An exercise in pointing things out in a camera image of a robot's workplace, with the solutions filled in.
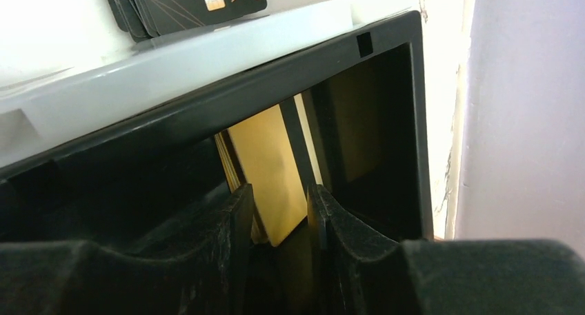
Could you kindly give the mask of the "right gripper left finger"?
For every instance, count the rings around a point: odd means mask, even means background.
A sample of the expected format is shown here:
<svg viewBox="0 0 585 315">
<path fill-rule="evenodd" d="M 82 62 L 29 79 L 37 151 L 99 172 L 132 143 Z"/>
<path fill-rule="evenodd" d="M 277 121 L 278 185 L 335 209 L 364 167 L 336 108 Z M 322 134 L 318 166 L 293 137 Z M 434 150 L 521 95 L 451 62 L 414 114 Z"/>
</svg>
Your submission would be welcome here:
<svg viewBox="0 0 585 315">
<path fill-rule="evenodd" d="M 124 254 L 92 241 L 1 245 L 2 314 L 240 314 L 252 186 L 167 220 Z"/>
</svg>

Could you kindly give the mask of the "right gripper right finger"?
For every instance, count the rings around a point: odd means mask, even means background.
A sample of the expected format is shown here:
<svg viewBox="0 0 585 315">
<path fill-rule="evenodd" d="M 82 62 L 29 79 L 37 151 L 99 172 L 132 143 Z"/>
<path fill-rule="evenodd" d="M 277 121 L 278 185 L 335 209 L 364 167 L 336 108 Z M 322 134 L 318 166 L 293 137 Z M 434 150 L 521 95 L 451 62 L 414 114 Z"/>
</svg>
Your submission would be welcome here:
<svg viewBox="0 0 585 315">
<path fill-rule="evenodd" d="M 320 314 L 583 314 L 584 261 L 542 240 L 402 241 L 307 191 Z"/>
</svg>

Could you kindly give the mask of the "black white card tray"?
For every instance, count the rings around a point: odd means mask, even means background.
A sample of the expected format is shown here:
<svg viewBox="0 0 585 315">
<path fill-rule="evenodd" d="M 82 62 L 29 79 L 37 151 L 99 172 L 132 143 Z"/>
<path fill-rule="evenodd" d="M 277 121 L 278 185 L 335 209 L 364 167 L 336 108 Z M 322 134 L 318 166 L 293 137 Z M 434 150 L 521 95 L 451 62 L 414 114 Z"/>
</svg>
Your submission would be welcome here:
<svg viewBox="0 0 585 315">
<path fill-rule="evenodd" d="M 110 65 L 1 99 L 1 245 L 92 241 L 129 254 L 230 191 L 214 135 L 278 105 L 307 215 L 251 237 L 240 314 L 317 309 L 307 191 L 387 238 L 433 234 L 422 15 L 411 0 L 330 0 L 180 32 Z"/>
</svg>

